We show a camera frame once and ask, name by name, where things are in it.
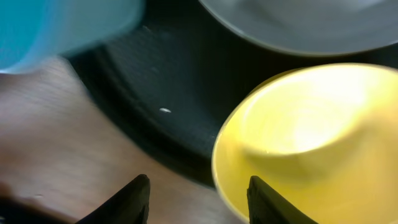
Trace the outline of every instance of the yellow bowl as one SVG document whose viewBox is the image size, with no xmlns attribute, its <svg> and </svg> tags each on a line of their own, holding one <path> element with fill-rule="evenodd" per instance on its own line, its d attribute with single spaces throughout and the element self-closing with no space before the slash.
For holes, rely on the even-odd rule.
<svg viewBox="0 0 398 224">
<path fill-rule="evenodd" d="M 318 223 L 398 220 L 398 72 L 343 63 L 284 73 L 229 116 L 213 152 L 221 198 L 249 222 L 257 175 Z"/>
</svg>

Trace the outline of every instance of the light blue cup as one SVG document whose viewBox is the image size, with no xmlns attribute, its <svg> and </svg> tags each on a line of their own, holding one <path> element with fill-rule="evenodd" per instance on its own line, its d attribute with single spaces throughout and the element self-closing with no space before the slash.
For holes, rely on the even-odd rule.
<svg viewBox="0 0 398 224">
<path fill-rule="evenodd" d="M 140 21 L 144 0 L 0 0 L 0 73 L 36 68 Z"/>
</svg>

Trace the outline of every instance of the wood grain surface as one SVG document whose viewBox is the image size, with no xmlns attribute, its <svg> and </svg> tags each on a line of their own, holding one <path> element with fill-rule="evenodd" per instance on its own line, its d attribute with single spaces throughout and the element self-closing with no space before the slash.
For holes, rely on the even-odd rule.
<svg viewBox="0 0 398 224">
<path fill-rule="evenodd" d="M 148 223 L 241 223 L 213 189 L 142 152 L 91 102 L 68 62 L 0 75 L 0 194 L 75 222 L 135 176 L 151 181 Z"/>
</svg>

